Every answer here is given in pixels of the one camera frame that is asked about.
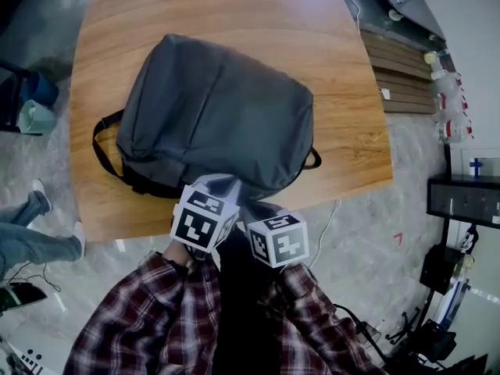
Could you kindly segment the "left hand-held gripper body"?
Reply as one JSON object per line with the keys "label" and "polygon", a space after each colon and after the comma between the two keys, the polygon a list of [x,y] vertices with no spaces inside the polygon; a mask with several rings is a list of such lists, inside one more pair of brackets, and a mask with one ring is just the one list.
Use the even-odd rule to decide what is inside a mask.
{"label": "left hand-held gripper body", "polygon": [[238,214],[239,207],[233,202],[185,186],[179,203],[173,209],[170,237],[210,253],[227,239]]}

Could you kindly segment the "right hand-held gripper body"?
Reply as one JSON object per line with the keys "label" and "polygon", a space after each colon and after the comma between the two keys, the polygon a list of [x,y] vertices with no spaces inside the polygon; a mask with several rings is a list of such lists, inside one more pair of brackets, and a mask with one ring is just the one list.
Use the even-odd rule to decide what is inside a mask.
{"label": "right hand-held gripper body", "polygon": [[288,210],[246,226],[253,256],[269,267],[282,267],[309,257],[307,225]]}

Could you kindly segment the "dark grey backpack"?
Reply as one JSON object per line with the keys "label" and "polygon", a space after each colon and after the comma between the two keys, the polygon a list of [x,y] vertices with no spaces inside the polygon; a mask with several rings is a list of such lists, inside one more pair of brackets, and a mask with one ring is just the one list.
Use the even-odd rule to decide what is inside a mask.
{"label": "dark grey backpack", "polygon": [[260,200],[310,169],[313,93],[286,73],[235,49],[167,34],[148,54],[117,125],[122,169],[140,195],[179,198],[199,177],[227,174]]}

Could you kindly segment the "person's right forearm plaid sleeve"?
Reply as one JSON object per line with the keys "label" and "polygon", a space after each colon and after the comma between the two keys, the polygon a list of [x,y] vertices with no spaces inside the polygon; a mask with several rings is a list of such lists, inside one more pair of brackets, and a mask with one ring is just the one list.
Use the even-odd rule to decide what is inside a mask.
{"label": "person's right forearm plaid sleeve", "polygon": [[259,300],[270,325],[276,375],[388,375],[373,363],[348,317],[336,308],[311,270],[299,263],[269,271]]}

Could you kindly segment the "person's body black clothing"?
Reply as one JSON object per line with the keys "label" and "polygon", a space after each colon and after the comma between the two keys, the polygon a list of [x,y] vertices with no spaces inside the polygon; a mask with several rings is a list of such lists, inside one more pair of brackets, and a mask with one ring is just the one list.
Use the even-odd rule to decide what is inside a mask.
{"label": "person's body black clothing", "polygon": [[235,228],[217,249],[221,310],[212,375],[279,375],[280,343],[263,303],[274,272]]}

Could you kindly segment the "black mesh wastebasket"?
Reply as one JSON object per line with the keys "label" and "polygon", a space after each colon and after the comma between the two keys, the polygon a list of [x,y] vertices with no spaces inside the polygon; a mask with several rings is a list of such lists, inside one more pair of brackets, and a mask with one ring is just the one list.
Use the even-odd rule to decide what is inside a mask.
{"label": "black mesh wastebasket", "polygon": [[380,340],[381,333],[366,321],[361,321],[355,325],[355,333],[360,343],[364,346],[372,346]]}

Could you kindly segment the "black box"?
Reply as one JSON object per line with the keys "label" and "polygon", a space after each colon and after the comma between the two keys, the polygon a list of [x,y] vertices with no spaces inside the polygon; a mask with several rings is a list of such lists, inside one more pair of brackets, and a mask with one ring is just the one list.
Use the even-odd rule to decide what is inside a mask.
{"label": "black box", "polygon": [[446,295],[459,279],[464,258],[460,250],[434,245],[425,255],[420,283],[436,293]]}

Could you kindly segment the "wooden pallet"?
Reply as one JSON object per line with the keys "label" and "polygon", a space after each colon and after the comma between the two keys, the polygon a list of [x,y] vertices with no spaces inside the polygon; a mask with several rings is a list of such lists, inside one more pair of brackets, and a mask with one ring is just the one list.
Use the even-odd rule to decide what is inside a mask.
{"label": "wooden pallet", "polygon": [[361,32],[379,88],[388,88],[391,100],[383,100],[386,113],[434,115],[434,82],[423,52],[399,41],[366,30]]}

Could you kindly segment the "black equipment bag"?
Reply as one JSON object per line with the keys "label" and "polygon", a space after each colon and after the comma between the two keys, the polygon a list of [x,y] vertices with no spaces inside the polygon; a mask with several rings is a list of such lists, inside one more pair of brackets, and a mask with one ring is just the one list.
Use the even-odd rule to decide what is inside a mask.
{"label": "black equipment bag", "polygon": [[432,363],[445,360],[456,346],[455,337],[456,332],[448,331],[433,320],[428,320],[420,328],[419,353]]}

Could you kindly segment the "black monitor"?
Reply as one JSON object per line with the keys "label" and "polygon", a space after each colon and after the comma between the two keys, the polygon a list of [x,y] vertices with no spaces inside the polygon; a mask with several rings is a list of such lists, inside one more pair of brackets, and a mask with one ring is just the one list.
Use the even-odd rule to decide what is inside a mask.
{"label": "black monitor", "polygon": [[500,176],[440,174],[429,178],[427,214],[500,229]]}

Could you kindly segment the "blue bin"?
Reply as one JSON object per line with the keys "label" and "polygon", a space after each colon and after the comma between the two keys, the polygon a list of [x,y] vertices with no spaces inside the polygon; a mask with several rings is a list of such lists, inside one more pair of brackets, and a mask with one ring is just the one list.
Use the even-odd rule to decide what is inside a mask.
{"label": "blue bin", "polygon": [[21,97],[26,102],[33,100],[38,104],[52,106],[59,96],[59,89],[41,73],[32,72],[21,87]]}

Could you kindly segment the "black chair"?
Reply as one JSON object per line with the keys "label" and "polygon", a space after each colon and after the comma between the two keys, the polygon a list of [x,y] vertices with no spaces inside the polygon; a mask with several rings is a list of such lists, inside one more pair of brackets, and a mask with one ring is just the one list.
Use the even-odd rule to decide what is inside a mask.
{"label": "black chair", "polygon": [[37,286],[28,283],[11,283],[0,287],[0,316],[5,312],[23,308],[47,298]]}

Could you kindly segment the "white device black dots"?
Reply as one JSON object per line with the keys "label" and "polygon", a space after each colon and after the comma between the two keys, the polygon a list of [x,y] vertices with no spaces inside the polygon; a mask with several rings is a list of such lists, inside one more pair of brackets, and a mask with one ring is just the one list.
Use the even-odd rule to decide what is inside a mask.
{"label": "white device black dots", "polygon": [[65,341],[53,337],[17,338],[7,341],[7,345],[33,375],[63,375],[70,353],[70,345]]}

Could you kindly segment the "row of clear plastic bottles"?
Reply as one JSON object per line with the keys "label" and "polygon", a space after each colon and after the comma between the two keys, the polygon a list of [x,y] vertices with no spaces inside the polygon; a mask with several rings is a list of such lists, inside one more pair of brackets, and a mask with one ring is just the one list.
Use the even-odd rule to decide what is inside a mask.
{"label": "row of clear plastic bottles", "polygon": [[462,75],[444,67],[441,59],[445,52],[425,52],[423,60],[430,67],[430,77],[434,82],[434,133],[441,143],[449,145],[473,138],[473,125],[468,115]]}

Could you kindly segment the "black desk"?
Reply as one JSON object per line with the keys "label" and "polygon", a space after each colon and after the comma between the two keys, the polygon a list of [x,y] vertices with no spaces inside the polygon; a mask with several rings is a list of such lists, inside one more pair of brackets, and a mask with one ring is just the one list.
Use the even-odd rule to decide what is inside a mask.
{"label": "black desk", "polygon": [[11,75],[0,84],[0,131],[20,134],[17,124],[20,110],[20,91],[30,71],[0,59],[0,70]]}

